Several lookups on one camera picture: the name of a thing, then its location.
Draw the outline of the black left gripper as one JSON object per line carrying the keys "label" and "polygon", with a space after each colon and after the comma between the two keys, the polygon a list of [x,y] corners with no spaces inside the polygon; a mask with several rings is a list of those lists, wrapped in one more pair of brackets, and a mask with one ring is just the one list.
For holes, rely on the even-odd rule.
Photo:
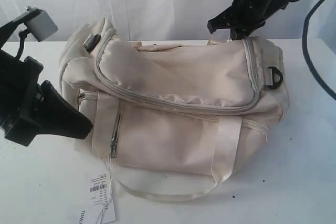
{"label": "black left gripper", "polygon": [[41,85],[39,123],[34,119],[34,102],[41,98],[37,84],[43,65],[28,56],[24,61],[1,50],[1,130],[7,140],[28,147],[40,135],[85,139],[91,121],[69,104],[46,80]]}

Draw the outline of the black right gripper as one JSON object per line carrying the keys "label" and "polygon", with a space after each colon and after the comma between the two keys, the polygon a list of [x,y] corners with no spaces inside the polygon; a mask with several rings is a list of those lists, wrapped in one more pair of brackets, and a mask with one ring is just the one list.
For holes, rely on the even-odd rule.
{"label": "black right gripper", "polygon": [[207,22],[207,29],[210,34],[229,29],[231,40],[241,40],[287,5],[287,0],[233,0],[231,7]]}

